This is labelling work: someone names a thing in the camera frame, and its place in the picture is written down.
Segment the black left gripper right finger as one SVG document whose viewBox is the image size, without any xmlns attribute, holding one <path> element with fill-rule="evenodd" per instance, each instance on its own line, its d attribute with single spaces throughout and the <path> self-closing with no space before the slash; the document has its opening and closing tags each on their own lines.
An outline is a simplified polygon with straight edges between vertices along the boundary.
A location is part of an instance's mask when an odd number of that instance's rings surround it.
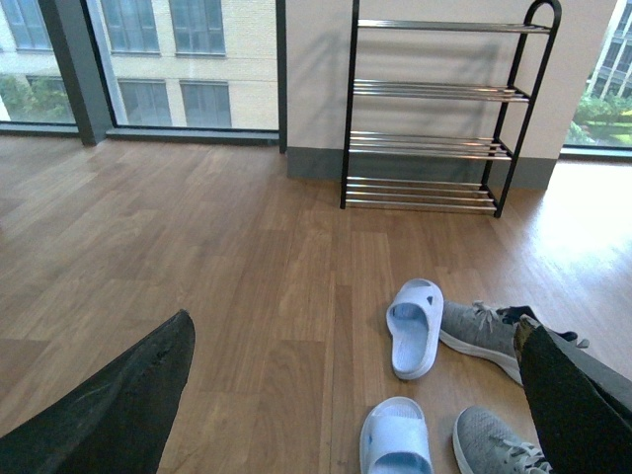
<svg viewBox="0 0 632 474">
<path fill-rule="evenodd" d="M 540 446 L 557 473 L 631 471 L 631 381 L 534 319 L 513 337 Z"/>
</svg>

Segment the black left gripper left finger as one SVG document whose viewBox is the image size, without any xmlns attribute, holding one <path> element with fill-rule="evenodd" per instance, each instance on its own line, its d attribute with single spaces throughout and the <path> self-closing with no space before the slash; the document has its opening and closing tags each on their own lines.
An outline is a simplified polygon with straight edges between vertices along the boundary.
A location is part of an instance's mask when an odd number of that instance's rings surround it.
<svg viewBox="0 0 632 474">
<path fill-rule="evenodd" d="M 53 405 L 1 438 L 4 473 L 154 473 L 196 343 L 181 310 Z"/>
</svg>

